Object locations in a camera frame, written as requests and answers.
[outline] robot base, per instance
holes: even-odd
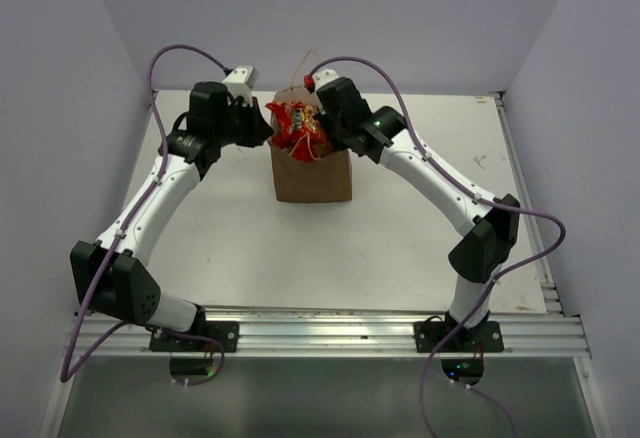
[[[413,324],[413,337],[418,353],[431,353],[436,345],[449,331],[456,326],[455,320],[449,314],[444,321],[440,317],[431,317],[426,321]],[[497,321],[485,320],[471,330],[462,329],[456,336],[446,342],[439,353],[474,353],[482,346],[484,353],[502,353],[504,342],[500,324]]]
[[[206,321],[205,328],[198,330],[198,335],[208,336],[222,345],[225,353],[234,353],[238,347],[240,325],[237,321]],[[159,338],[151,335],[149,351],[158,353],[193,353],[204,351],[206,343],[201,341],[186,341],[174,338],[165,333]]]

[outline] white wall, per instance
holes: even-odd
[[[316,47],[324,58],[371,58],[405,91],[484,93],[506,89],[557,0],[104,2],[141,71],[157,48],[187,42],[225,63],[255,65],[261,89],[282,88]],[[369,91],[383,87],[358,66],[349,74]],[[176,54],[159,65],[158,84],[187,88],[194,75],[210,76],[211,67]]]
[[[532,200],[567,223],[551,264],[619,437],[640,428],[639,44],[640,0],[560,0],[506,101]]]
[[[34,436],[77,306],[69,251],[121,206],[146,99],[100,0],[0,0],[0,434]]]

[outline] chip bag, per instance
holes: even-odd
[[[271,142],[292,158],[311,163],[333,151],[327,134],[314,118],[317,106],[280,101],[267,103],[266,107],[273,112],[277,125]]]

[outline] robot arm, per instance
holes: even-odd
[[[203,82],[194,86],[189,111],[178,117],[167,137],[168,156],[162,177],[158,173],[163,157],[158,156],[144,184],[115,222],[94,243],[80,241],[73,248],[71,267],[80,301],[114,237],[121,236],[93,295],[91,309],[140,326],[203,334],[204,310],[162,293],[147,265],[171,216],[218,161],[222,147],[259,146],[273,133],[251,96],[256,76],[252,67],[239,67],[222,83]],[[181,129],[185,120],[186,129]],[[125,217],[154,181],[158,185],[126,232],[122,231]]]
[[[353,82],[333,70],[324,69],[307,83],[315,91],[321,112],[318,119],[334,148],[350,149],[400,175],[431,201],[462,236],[449,254],[458,273],[453,303],[446,315],[450,328],[459,323],[478,303],[491,276],[509,257],[518,234],[518,216],[478,203],[438,173],[418,152],[407,130],[405,118],[388,106],[372,112]],[[476,197],[519,206],[511,195],[498,199],[471,182],[438,156],[424,140],[427,153]],[[479,332],[488,319],[488,300],[465,323]]]

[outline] white table surface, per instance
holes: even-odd
[[[188,108],[188,91],[161,91],[170,129]],[[255,93],[261,104],[273,93]],[[390,94],[364,95],[372,109]],[[467,177],[497,196],[516,195],[495,102],[490,97],[406,95],[423,139]],[[262,108],[267,119],[270,113]],[[150,120],[130,199],[159,145]],[[230,146],[185,199],[158,240],[149,269],[163,291],[206,305],[444,311],[455,273],[447,254],[460,237],[411,185],[352,155],[353,201],[279,203],[268,147]],[[509,262],[532,254],[520,221]],[[538,269],[501,280],[494,312],[545,313]]]

